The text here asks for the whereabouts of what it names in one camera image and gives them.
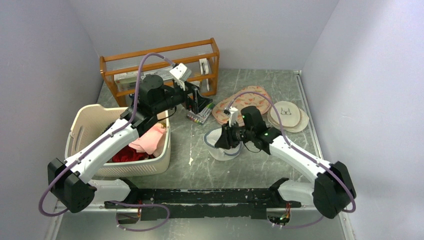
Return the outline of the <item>white mesh laundry bag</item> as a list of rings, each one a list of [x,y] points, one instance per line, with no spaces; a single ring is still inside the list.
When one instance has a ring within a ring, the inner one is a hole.
[[[236,148],[224,149],[215,147],[215,143],[221,136],[222,130],[220,128],[208,131],[203,136],[203,141],[209,154],[217,161],[225,162],[232,160],[240,155],[243,149],[243,145],[239,144]]]

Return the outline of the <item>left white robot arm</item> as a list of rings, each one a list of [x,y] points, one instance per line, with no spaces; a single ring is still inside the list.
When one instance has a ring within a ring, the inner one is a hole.
[[[128,107],[100,137],[66,160],[55,158],[47,166],[48,192],[78,213],[94,202],[120,202],[134,207],[139,194],[122,180],[92,182],[97,171],[121,149],[135,141],[159,122],[158,114],[182,105],[197,114],[213,100],[187,81],[165,86],[158,75],[136,82],[133,106]]]

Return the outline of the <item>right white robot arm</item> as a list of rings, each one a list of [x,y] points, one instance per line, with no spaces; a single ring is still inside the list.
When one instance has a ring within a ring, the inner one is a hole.
[[[328,219],[347,213],[349,205],[355,211],[356,192],[344,163],[331,163],[305,151],[280,129],[268,127],[255,106],[241,111],[229,107],[224,113],[229,119],[221,126],[216,148],[230,150],[252,142],[258,150],[285,161],[308,179],[308,183],[288,179],[275,183],[269,197],[275,207],[285,203],[313,205]]]

